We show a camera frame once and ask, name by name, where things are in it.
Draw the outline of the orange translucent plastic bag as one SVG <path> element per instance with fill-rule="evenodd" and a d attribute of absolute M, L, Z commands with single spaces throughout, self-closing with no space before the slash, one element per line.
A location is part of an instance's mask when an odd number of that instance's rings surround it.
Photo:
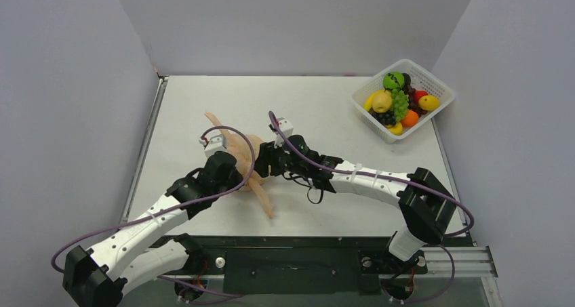
<path fill-rule="evenodd" d="M 253 165 L 252 159 L 258 158 L 260 145 L 263 144 L 264 141 L 253 134 L 247 134 L 242 137 L 234 131 L 227 129 L 220 129 L 220 133 L 226 140 L 226 151 L 236 158 L 237 170 L 245 178 Z M 267 217 L 272 219 L 274 216 L 273 204 L 271 203 L 268 193 L 262 187 L 265 180 L 266 176 L 261 176 L 257 171 L 253 171 L 241 190 L 252 191 L 258 198 Z"/>

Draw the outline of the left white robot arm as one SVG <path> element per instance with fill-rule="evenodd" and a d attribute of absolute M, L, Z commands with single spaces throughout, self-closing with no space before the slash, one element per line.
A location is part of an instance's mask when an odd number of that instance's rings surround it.
<path fill-rule="evenodd" d="M 88 248 L 73 241 L 61 270 L 64 290 L 78 306 L 117 306 L 125 294 L 157 276 L 198 271 L 203 256 L 182 237 L 148 248 L 243 186 L 236 163 L 233 155 L 218 151 L 202 168 L 176 180 L 138 219 L 111 228 L 108 238 Z"/>

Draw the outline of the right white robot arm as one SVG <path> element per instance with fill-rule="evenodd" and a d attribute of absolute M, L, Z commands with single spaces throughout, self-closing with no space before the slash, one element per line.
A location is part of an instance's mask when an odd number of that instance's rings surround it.
<path fill-rule="evenodd" d="M 442 243 L 457 206 L 447 188 L 425 168 L 388 173 L 311 150 L 300 135 L 288 143 L 259 145 L 255 172 L 262 177 L 301 179 L 307 186 L 330 193 L 348 193 L 386 203 L 401 211 L 404 226 L 383 251 L 383 264 L 392 271 L 406 266 L 424 245 Z"/>

